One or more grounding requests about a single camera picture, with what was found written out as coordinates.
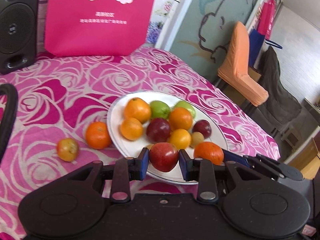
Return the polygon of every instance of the blue bag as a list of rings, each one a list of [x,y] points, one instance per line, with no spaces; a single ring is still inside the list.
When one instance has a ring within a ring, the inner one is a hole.
[[[254,63],[256,62],[258,54],[261,50],[261,47],[264,41],[266,41],[266,44],[268,45],[271,45],[278,49],[282,49],[282,46],[280,46],[279,44],[270,40],[265,40],[265,35],[258,33],[258,31],[255,29],[253,29],[252,32],[250,33],[249,40],[250,40],[249,67],[253,67]]]

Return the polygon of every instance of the green apple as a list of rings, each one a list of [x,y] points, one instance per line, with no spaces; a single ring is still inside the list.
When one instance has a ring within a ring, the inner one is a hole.
[[[183,107],[187,110],[189,110],[190,114],[192,115],[192,118],[196,117],[196,111],[193,108],[193,106],[188,103],[187,101],[181,100],[178,103],[176,103],[176,105],[173,107],[173,109],[177,108],[177,107]]]
[[[151,119],[168,119],[171,109],[166,103],[156,100],[152,101],[149,105],[151,108]]]

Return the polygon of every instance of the black cable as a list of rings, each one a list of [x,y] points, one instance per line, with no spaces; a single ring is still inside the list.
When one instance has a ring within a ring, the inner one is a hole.
[[[4,113],[0,122],[0,163],[7,148],[18,107],[18,92],[12,84],[0,85],[0,96],[6,95]]]

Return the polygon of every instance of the orange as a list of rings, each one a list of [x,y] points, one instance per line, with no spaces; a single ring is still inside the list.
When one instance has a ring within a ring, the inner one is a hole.
[[[187,130],[184,129],[174,130],[169,138],[169,143],[174,144],[178,150],[185,149],[191,143],[191,135]]]
[[[76,140],[72,138],[65,138],[57,144],[57,154],[60,159],[65,162],[71,162],[77,158],[79,153],[79,145]]]
[[[204,158],[211,161],[215,165],[221,165],[224,154],[222,149],[212,142],[199,143],[193,152],[194,158]]]
[[[85,132],[87,144],[96,150],[102,150],[111,144],[107,125],[104,122],[93,122]]]
[[[129,117],[124,119],[120,125],[120,132],[128,140],[135,141],[139,139],[143,133],[142,124],[138,119]]]
[[[183,107],[177,107],[170,113],[169,123],[172,130],[189,130],[193,123],[192,115],[187,109]]]
[[[133,117],[140,123],[145,123],[151,118],[151,108],[141,98],[132,98],[124,108],[124,117]]]

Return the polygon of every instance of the red apple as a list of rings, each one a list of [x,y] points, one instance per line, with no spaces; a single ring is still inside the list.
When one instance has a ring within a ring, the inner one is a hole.
[[[199,120],[192,128],[192,132],[202,133],[205,139],[211,136],[212,130],[207,120]]]
[[[179,153],[172,143],[156,143],[149,151],[151,164],[159,171],[169,172],[178,163]]]
[[[151,143],[166,142],[170,137],[171,127],[163,118],[153,119],[147,127],[147,137]]]

